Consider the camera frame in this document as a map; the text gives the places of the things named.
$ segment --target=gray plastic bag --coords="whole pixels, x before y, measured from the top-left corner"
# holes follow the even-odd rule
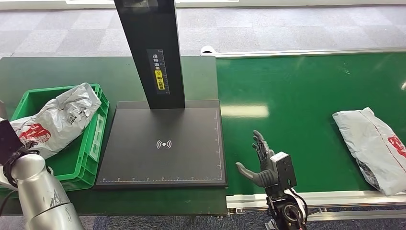
[[[341,111],[333,118],[365,180],[387,196],[406,190],[406,149],[370,108]]]
[[[82,133],[100,104],[91,86],[83,83],[47,102],[39,113],[10,124],[26,149],[47,159]]]

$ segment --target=green crate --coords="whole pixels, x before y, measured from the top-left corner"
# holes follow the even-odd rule
[[[73,87],[28,90],[20,100],[11,120],[38,113],[49,100]],[[46,164],[53,169],[54,176],[62,183],[65,191],[91,188],[96,180],[109,101],[99,84],[91,84],[91,87],[102,103],[99,109],[78,138],[58,154],[46,159]],[[0,186],[0,195],[8,192],[7,188]]]

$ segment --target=wireless charging symbol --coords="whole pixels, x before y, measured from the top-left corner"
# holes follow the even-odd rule
[[[160,149],[162,147],[166,147],[168,149],[170,149],[172,147],[172,141],[168,140],[166,142],[162,142],[161,140],[157,141],[157,149]]]

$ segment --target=black scanning platform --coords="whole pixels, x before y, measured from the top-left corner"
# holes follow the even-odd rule
[[[226,186],[218,100],[119,102],[95,188]]]

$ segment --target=robotic hand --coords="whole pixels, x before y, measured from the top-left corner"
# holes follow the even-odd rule
[[[26,229],[84,230],[73,204],[44,158],[27,151],[9,121],[1,118],[0,165],[0,184],[18,190]]]
[[[273,220],[265,226],[271,230],[306,230],[307,204],[296,192],[296,177],[290,155],[269,149],[261,133],[254,130],[252,144],[258,155],[260,172],[246,169],[237,162],[238,171],[259,187],[265,188],[267,194],[268,215]]]

